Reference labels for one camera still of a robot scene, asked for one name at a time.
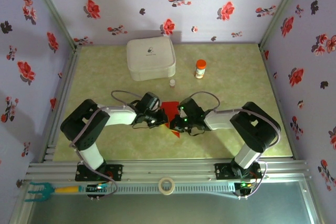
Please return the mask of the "orange cap pill bottle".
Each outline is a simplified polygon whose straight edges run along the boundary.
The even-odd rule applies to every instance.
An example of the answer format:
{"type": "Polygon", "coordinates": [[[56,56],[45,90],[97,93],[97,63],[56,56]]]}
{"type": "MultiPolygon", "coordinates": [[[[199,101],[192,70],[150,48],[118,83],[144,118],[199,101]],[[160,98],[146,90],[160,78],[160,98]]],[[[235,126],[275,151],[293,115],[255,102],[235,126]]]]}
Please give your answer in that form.
{"type": "Polygon", "coordinates": [[[195,78],[201,79],[204,76],[206,69],[206,61],[204,59],[199,59],[195,65],[195,78]]]}

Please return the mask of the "aluminium side rail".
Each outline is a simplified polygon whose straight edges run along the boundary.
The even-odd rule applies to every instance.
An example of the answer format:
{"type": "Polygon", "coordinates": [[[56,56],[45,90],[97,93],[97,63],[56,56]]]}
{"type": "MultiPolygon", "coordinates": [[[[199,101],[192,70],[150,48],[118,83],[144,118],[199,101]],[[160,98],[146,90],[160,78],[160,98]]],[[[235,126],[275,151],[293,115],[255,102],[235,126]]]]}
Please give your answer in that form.
{"type": "Polygon", "coordinates": [[[288,129],[288,125],[287,125],[287,119],[286,119],[286,116],[284,114],[284,111],[283,111],[283,107],[282,107],[282,103],[281,103],[281,98],[280,98],[280,95],[279,95],[279,92],[277,90],[277,87],[276,87],[276,83],[275,83],[275,78],[273,77],[274,75],[274,71],[271,70],[271,68],[268,66],[268,63],[267,63],[267,60],[266,60],[266,57],[265,57],[265,50],[264,48],[258,44],[258,49],[260,51],[260,54],[261,54],[261,57],[262,57],[262,60],[263,60],[263,63],[265,65],[265,69],[266,69],[266,72],[267,72],[267,75],[268,75],[268,78],[269,78],[269,82],[270,82],[270,85],[271,85],[271,88],[272,88],[272,92],[274,94],[274,98],[275,98],[275,101],[276,101],[276,105],[277,105],[277,109],[279,111],[279,115],[280,115],[280,118],[281,118],[281,132],[284,133],[286,139],[287,139],[287,143],[288,143],[288,146],[291,150],[291,158],[296,160],[298,159],[297,158],[297,151],[295,150],[295,146],[294,146],[294,142],[292,141],[292,136],[291,136],[291,130],[288,129]]]}
{"type": "Polygon", "coordinates": [[[76,46],[75,49],[71,51],[62,71],[62,78],[60,79],[60,84],[55,95],[56,105],[47,120],[43,147],[38,157],[38,163],[53,161],[53,156],[60,134],[60,125],[64,119],[68,95],[71,90],[72,80],[76,71],[81,48],[81,46],[76,46]]]}

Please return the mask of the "red paper sheet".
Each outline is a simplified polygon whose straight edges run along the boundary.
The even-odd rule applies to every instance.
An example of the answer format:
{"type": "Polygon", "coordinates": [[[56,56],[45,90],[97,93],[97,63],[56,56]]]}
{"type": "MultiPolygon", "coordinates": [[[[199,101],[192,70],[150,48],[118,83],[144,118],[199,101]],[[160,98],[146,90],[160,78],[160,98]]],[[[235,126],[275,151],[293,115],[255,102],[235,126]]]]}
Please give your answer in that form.
{"type": "Polygon", "coordinates": [[[160,108],[164,110],[168,122],[165,123],[165,127],[168,128],[176,137],[180,138],[180,133],[170,129],[170,123],[175,119],[177,115],[179,115],[178,111],[178,101],[167,101],[167,102],[162,102],[160,108]]]}

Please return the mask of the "aluminium corner post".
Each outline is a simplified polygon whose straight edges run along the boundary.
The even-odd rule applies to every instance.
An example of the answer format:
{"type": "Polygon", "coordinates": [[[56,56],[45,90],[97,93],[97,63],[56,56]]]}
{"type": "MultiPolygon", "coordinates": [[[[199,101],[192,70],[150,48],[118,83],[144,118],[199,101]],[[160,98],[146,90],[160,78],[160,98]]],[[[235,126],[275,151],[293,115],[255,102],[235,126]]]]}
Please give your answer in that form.
{"type": "Polygon", "coordinates": [[[260,50],[262,50],[267,43],[267,41],[272,36],[272,33],[276,29],[275,26],[278,22],[278,20],[281,18],[282,14],[285,12],[287,6],[290,4],[291,0],[281,0],[279,6],[277,7],[277,10],[274,14],[274,17],[272,18],[270,24],[268,25],[260,43],[258,44],[258,47],[260,50]]]}
{"type": "Polygon", "coordinates": [[[72,49],[73,52],[77,50],[77,46],[75,45],[73,39],[70,36],[70,33],[68,32],[65,23],[63,19],[61,18],[61,15],[56,9],[56,6],[54,5],[52,0],[43,0],[44,3],[46,4],[50,14],[52,15],[54,21],[56,22],[58,28],[61,30],[63,35],[65,36],[70,48],[72,49]]]}

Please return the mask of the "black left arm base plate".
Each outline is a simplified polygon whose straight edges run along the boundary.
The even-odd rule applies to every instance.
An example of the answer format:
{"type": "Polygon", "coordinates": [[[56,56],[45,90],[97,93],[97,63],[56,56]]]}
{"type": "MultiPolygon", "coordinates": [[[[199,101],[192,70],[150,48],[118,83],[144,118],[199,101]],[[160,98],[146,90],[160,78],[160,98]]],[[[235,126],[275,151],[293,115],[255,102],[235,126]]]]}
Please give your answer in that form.
{"type": "MultiPolygon", "coordinates": [[[[120,164],[104,163],[98,168],[97,171],[118,182],[121,180],[122,170],[123,170],[123,166],[120,164]]],[[[77,182],[97,182],[97,181],[102,182],[102,181],[107,181],[107,179],[92,172],[85,165],[78,165],[76,174],[75,174],[75,181],[77,182]]]]}

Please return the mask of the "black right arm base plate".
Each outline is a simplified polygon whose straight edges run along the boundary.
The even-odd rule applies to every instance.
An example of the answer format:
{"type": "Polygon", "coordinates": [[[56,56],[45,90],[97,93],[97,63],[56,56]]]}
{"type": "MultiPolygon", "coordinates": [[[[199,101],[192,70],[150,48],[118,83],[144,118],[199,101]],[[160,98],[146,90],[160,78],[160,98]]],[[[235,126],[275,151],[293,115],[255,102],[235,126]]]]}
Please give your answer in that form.
{"type": "Polygon", "coordinates": [[[214,167],[217,180],[262,178],[261,168],[258,163],[252,163],[247,169],[243,169],[233,163],[216,163],[214,167]]]}

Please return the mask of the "white tape roll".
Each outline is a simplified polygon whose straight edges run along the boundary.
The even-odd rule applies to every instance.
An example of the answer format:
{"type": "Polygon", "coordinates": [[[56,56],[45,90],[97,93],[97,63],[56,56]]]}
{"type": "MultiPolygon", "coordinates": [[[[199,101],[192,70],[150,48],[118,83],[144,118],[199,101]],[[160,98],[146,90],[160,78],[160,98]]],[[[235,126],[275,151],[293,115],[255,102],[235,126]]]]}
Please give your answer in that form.
{"type": "Polygon", "coordinates": [[[175,182],[172,178],[170,177],[163,177],[160,179],[158,183],[158,189],[163,194],[164,196],[171,195],[175,191],[175,182]],[[163,184],[167,182],[171,184],[170,189],[164,189],[163,184]]]}

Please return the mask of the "white zip case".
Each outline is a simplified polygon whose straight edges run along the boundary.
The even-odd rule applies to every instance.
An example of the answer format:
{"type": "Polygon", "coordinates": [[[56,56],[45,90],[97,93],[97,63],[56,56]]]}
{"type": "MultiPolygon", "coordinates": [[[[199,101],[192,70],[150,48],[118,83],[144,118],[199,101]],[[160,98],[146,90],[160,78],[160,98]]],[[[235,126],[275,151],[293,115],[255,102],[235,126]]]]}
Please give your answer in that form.
{"type": "Polygon", "coordinates": [[[127,65],[134,81],[169,78],[175,75],[176,56],[169,37],[130,40],[127,65]]]}

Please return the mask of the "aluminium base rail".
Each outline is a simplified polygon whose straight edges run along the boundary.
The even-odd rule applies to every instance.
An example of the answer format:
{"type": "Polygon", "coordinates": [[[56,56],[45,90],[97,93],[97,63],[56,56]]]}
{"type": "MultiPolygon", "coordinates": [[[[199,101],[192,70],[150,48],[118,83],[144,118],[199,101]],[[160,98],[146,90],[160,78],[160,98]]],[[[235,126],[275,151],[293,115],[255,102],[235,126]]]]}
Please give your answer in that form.
{"type": "MultiPolygon", "coordinates": [[[[123,166],[119,182],[156,183],[163,177],[170,177],[178,183],[214,183],[216,163],[229,163],[229,159],[162,159],[109,161],[109,164],[123,166]]],[[[311,179],[310,169],[305,161],[292,158],[265,158],[259,161],[261,172],[266,174],[265,182],[296,182],[311,179]]],[[[50,183],[74,183],[76,162],[31,163],[25,180],[50,183]]]]}

